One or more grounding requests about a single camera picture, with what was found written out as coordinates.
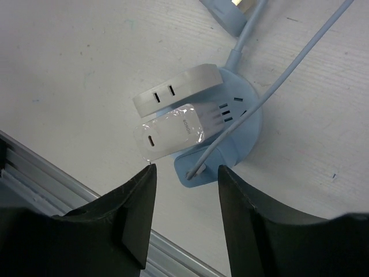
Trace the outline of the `round light blue socket hub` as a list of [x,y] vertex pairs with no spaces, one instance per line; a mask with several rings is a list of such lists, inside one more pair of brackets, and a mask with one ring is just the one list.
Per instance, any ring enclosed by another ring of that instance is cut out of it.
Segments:
[[[177,104],[160,110],[156,115],[163,115],[185,103],[215,102],[218,104],[223,116],[224,128],[229,128],[257,104],[259,97],[253,86],[245,78],[224,68],[219,70],[223,79],[222,84],[181,100]],[[258,140],[261,128],[262,109],[259,108],[249,119],[245,120],[226,137],[232,138],[236,144],[236,150],[239,155],[236,165],[250,153]]]

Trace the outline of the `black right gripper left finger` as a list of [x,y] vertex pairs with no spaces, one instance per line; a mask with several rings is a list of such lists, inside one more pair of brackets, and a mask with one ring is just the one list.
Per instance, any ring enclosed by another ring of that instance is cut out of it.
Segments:
[[139,276],[146,266],[157,167],[64,216],[1,209],[2,276]]

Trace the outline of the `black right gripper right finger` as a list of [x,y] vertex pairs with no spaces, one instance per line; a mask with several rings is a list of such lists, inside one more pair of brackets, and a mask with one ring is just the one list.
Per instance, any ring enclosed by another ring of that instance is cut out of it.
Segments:
[[285,205],[218,169],[232,276],[367,276],[368,214],[324,219]]

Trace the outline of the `white Honor USB charger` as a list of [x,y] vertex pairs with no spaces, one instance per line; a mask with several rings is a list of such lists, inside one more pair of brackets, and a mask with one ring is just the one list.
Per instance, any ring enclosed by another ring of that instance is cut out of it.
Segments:
[[134,130],[142,157],[151,162],[203,143],[224,129],[215,102],[187,103]]

